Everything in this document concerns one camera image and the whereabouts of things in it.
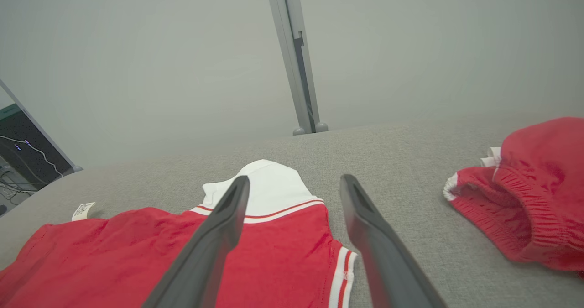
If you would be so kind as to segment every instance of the cable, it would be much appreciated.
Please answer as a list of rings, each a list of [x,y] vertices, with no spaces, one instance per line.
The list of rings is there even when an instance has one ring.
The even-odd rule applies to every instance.
[[[12,190],[23,190],[23,188],[20,185],[32,186],[31,183],[7,183],[4,179],[2,179],[2,177],[4,177],[5,175],[6,175],[6,173],[0,175],[0,183],[7,188],[10,188]]]
[[[14,196],[14,195],[19,194],[19,193],[36,193],[37,192],[36,190],[25,190],[25,189],[21,189],[21,188],[20,189],[17,189],[17,188],[12,189],[12,188],[6,187],[2,183],[0,183],[0,187],[4,188],[3,191],[5,193],[6,193],[7,189],[12,190],[14,192],[14,193],[10,193],[10,194],[6,193],[6,194],[8,194],[8,197]]]
[[[4,192],[6,193],[6,187],[4,187],[4,185],[0,185],[0,187],[4,188],[3,190],[4,190]],[[27,194],[29,195],[29,197],[31,197],[31,193],[36,193],[36,192],[32,192],[31,190],[19,190],[19,191],[17,191],[17,192],[14,192],[14,193],[12,193],[12,194],[9,194],[9,195],[8,195],[8,197],[6,197],[6,195],[4,195],[4,194],[2,194],[2,193],[0,193],[0,194],[1,194],[2,196],[4,196],[4,198],[5,198],[5,199],[6,199],[8,202],[10,202],[11,204],[14,204],[14,205],[19,205],[19,204],[16,204],[16,203],[12,202],[12,199],[14,198],[14,196],[15,196],[15,195],[17,195],[17,194],[20,194],[20,193],[27,193]]]
[[[53,163],[50,163],[50,162],[47,160],[47,156],[46,156],[46,155],[44,155],[44,152],[43,152],[42,150],[38,150],[37,148],[34,148],[34,146],[32,146],[32,145],[29,143],[29,141],[28,141],[28,140],[21,141],[21,140],[16,140],[16,139],[9,138],[9,137],[2,136],[2,135],[0,135],[0,138],[4,138],[4,139],[8,139],[8,140],[12,140],[12,141],[16,141],[16,142],[21,142],[21,143],[23,143],[23,144],[27,144],[27,145],[28,145],[28,146],[30,146],[30,147],[31,147],[33,150],[35,150],[35,151],[39,152],[40,154],[42,154],[42,157],[44,158],[44,160],[45,160],[45,161],[46,161],[48,164],[52,165],[52,167],[55,169],[55,172],[56,172],[56,173],[58,173],[58,174],[59,174],[61,177],[63,177],[63,174],[62,174],[62,173],[60,173],[60,172],[57,170],[57,166],[56,166],[56,165],[54,165]]]
[[[40,179],[40,177],[38,177],[38,175],[35,173],[35,171],[32,171],[32,169],[29,167],[29,165],[26,163],[25,160],[23,160],[23,158],[21,156],[19,156],[18,154],[16,154],[15,152],[12,151],[11,148],[9,148],[8,146],[6,146],[3,142],[0,141],[0,145],[6,147],[6,149],[8,149],[8,152],[11,152],[12,154],[14,154],[17,158],[19,158],[19,160],[22,162],[22,164],[25,165],[25,167],[27,169],[29,169],[29,171],[31,172],[31,174],[33,176],[35,176],[36,179],[38,179],[38,181],[42,182],[42,183],[46,183],[45,181],[43,181],[42,179]]]
[[[2,181],[2,177],[6,176],[8,177],[7,173],[11,173],[12,171],[4,171],[3,174],[0,175],[0,181]],[[48,185],[47,183],[15,183],[12,178],[8,177],[8,179],[10,179],[11,183],[8,183],[9,185]]]
[[[5,194],[7,194],[7,195],[10,195],[10,193],[6,192],[6,190],[7,190],[7,189],[8,189],[8,190],[11,190],[10,188],[8,188],[8,187],[6,187],[6,186],[2,186],[2,191],[3,191]]]

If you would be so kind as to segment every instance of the fabric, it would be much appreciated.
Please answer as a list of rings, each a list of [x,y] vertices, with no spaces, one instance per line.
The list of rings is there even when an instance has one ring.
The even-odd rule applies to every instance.
[[[356,254],[332,238],[322,200],[275,162],[240,174],[250,177],[248,211],[272,209],[246,216],[217,307],[348,307]],[[232,180],[204,187],[213,196]],[[210,198],[202,214],[144,208],[44,225],[0,272],[0,307],[139,307],[218,201]]]
[[[446,198],[507,258],[584,271],[584,119],[515,131],[501,160],[458,171]]]
[[[582,308],[582,281],[573,273],[509,262],[442,197],[444,180],[462,166],[478,165],[486,148],[501,146],[517,129],[564,113],[514,110],[375,125],[86,168],[0,217],[0,269],[14,262],[39,227],[70,221],[80,204],[96,202],[90,218],[147,206],[182,214],[203,203],[204,183],[229,179],[243,165],[265,158],[298,171],[326,204],[334,238],[350,250],[355,248],[344,225],[339,179],[343,173],[355,175],[449,308]],[[349,306],[372,307],[361,255]]]
[[[486,157],[480,159],[481,167],[498,167],[501,163],[501,148],[489,147]]]

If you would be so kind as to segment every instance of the red stripe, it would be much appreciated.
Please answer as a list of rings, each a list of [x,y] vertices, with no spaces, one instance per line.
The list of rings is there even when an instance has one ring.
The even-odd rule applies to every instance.
[[[340,285],[340,294],[339,294],[339,304],[338,308],[343,308],[343,297],[344,297],[344,289],[347,287],[347,278],[349,277],[349,257],[351,256],[351,251],[347,251],[347,256],[344,258],[344,273],[343,273],[343,283]]]
[[[265,216],[246,216],[246,218],[251,218],[251,219],[267,218],[267,217],[275,216],[278,213],[282,213],[284,211],[288,211],[288,210],[293,209],[293,208],[298,208],[301,205],[309,204],[309,203],[312,203],[312,202],[322,202],[322,201],[321,200],[311,200],[311,201],[304,202],[304,203],[301,203],[301,204],[296,204],[294,206],[291,206],[289,208],[285,208],[284,210],[281,210],[281,211],[278,211],[278,212],[274,212],[274,213],[271,213],[271,214],[266,214]],[[213,209],[209,209],[209,208],[206,208],[206,207],[200,206],[200,205],[197,206],[197,208],[201,208],[201,209],[207,210],[207,211],[213,211]]]

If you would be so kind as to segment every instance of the white stripe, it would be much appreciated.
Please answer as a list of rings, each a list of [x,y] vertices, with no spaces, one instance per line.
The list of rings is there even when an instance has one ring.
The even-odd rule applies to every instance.
[[[459,185],[459,174],[455,173],[452,177],[449,177],[446,181],[446,185],[444,185],[444,189],[442,190],[442,194],[448,201],[456,200],[456,196],[452,194],[453,190],[456,190]]]
[[[337,308],[339,305],[340,287],[343,285],[344,280],[344,258],[348,252],[349,250],[342,246],[336,259],[336,269],[330,285],[329,308]]]
[[[283,211],[283,212],[274,214],[273,216],[269,216],[269,217],[265,217],[265,218],[245,218],[244,223],[245,224],[265,223],[267,221],[272,221],[272,220],[278,219],[278,218],[286,216],[290,213],[294,213],[296,211],[300,211],[302,209],[308,208],[309,206],[313,206],[313,205],[317,205],[317,204],[324,204],[324,202],[322,200],[319,200],[318,202],[310,202],[307,204],[302,204],[301,206],[297,206],[296,208],[288,209],[286,211]],[[191,209],[191,211],[196,212],[198,214],[202,214],[203,216],[208,216],[209,214],[211,214],[211,211],[202,209],[199,206],[194,207],[193,209]]]
[[[480,159],[480,166],[483,168],[490,168],[494,167],[497,164],[497,161],[494,157],[484,157]]]
[[[501,159],[501,148],[500,147],[489,147],[486,152],[486,156],[494,157],[495,159]]]
[[[349,270],[346,274],[347,286],[344,288],[343,308],[349,308],[349,297],[351,296],[351,288],[353,287],[353,280],[355,279],[355,275],[353,273],[355,258],[357,258],[357,254],[355,252],[351,252],[351,255],[349,256]]]

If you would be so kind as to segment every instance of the gray metal post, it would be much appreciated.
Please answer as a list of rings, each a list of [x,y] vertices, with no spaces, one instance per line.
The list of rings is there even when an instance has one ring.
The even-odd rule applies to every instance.
[[[318,114],[300,0],[269,2],[300,125],[294,135],[327,131],[328,126],[320,121]]]

